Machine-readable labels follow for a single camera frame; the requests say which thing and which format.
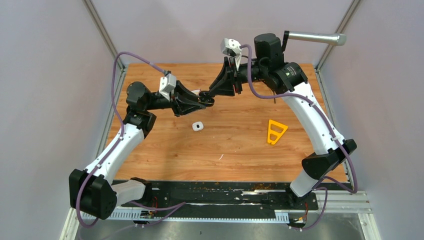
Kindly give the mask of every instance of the wooden tabletop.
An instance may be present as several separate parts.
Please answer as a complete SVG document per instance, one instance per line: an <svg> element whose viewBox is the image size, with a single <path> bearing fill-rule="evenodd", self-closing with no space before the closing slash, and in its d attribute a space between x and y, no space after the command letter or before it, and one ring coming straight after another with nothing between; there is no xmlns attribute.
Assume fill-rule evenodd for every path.
<svg viewBox="0 0 424 240"><path fill-rule="evenodd" d="M171 70L189 90L208 90L222 64L159 64ZM325 109L311 64L301 64L315 97ZM119 97L118 111L126 114L126 89L135 81L152 92L158 90L162 75L147 64L130 64ZM255 89L264 95L273 93L263 83ZM302 170L301 161L313 152L312 144L287 104L281 98L259 99L243 85L240 95L217 96L215 105L188 115L175 117L171 109L152 110L157 116L153 130L137 146L119 169L116 179L139 177L169 181L251 181L291 182ZM275 144L267 143L269 119L288 126ZM204 129L193 131L201 121ZM119 129L114 119L109 141ZM329 176L345 182L342 166Z"/></svg>

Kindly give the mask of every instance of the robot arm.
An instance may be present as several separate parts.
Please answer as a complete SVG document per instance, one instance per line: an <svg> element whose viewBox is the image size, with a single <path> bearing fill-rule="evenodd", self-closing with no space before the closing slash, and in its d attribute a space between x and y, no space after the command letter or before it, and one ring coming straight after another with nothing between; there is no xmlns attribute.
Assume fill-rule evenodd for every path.
<svg viewBox="0 0 424 240"><path fill-rule="evenodd" d="M288 39L343 45L346 36L285 31L282 43L273 33L261 34L254 38L257 58L252 59L252 81L264 82L276 94L302 95L322 111L301 67L295 62L284 61ZM216 95L235 96L236 93L242 92L242 84L248 82L247 64L239 62L241 56L239 42L225 38L221 43L221 51L229 57L224 58L222 70L210 85L209 91L200 92L199 95L203 98L213 98ZM282 99L299 119L314 149L313 154L302 160L303 170L287 189L291 196L289 202L295 205L301 202L328 172L345 160L342 150L335 143L336 139L342 143L348 154L351 154L357 146L353 139L345 139L328 121L329 127L336 135L333 138L326 122L308 102L296 96L284 96Z"/></svg>
<svg viewBox="0 0 424 240"><path fill-rule="evenodd" d="M176 117L211 107L213 99L199 97L185 88L170 72L160 79L159 91L150 90L141 82L133 82L127 88L126 116L123 120L124 134L116 134L104 151L84 170L75 169L69 175L70 205L76 208L77 196L84 180L97 167L82 190L79 203L81 211L99 219L107 219L116 206L139 200L147 203L152 198L152 184L141 178L112 185L116 173L130 155L152 130L156 116L148 112L156 109L172 109Z"/></svg>

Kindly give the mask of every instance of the silver cylinder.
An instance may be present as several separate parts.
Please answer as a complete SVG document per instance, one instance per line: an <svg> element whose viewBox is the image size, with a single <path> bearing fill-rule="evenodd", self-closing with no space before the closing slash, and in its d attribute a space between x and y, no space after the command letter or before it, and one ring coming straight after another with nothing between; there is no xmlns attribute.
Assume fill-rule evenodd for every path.
<svg viewBox="0 0 424 240"><path fill-rule="evenodd" d="M320 34L320 33L290 31L288 34L288 39L330 44L334 46L342 46L346 43L346 35L341 33Z"/></svg>

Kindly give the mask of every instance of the yellow plastic triangle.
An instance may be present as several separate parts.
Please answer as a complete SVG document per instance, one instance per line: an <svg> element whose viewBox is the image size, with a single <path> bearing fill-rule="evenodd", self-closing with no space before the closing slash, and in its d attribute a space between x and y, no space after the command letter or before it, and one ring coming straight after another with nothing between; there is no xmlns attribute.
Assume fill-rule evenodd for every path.
<svg viewBox="0 0 424 240"><path fill-rule="evenodd" d="M271 129L271 126L272 125L274 125L274 126L277 126L277 127L279 127L280 129L282 129L282 131L281 132L278 132L278 131L274 131L274 130L272 130ZM267 139L267 142L269 143L269 144L271 144L271 145L274 145L274 144L276 144L277 143L277 141L281 138L281 136L287 131L287 129L288 129L289 127L288 126L286 126L286 125L284 125L284 124L282 124L282 123L279 123L279 122L277 122L277 121L274 121L274 120L269 120L269 122L268 122L268 139ZM271 135L274 135L274 136L276 136L277 138L275 139L275 140L271 140Z"/></svg>

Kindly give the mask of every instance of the white wall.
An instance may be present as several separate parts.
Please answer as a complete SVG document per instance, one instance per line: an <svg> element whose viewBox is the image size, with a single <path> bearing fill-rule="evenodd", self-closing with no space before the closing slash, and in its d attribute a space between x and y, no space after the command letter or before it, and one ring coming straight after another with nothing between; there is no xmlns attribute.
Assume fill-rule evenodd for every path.
<svg viewBox="0 0 424 240"><path fill-rule="evenodd" d="M424 1L365 0L323 68L384 240L422 239Z"/></svg>
<svg viewBox="0 0 424 240"><path fill-rule="evenodd" d="M68 176L94 158L113 59L82 1L2 1L1 239L58 239Z"/></svg>
<svg viewBox="0 0 424 240"><path fill-rule="evenodd" d="M334 33L351 0L93 0L119 51L156 63L222 63L223 38L253 45L284 30ZM289 41L286 59L317 64L322 43ZM135 62L123 57L124 63Z"/></svg>

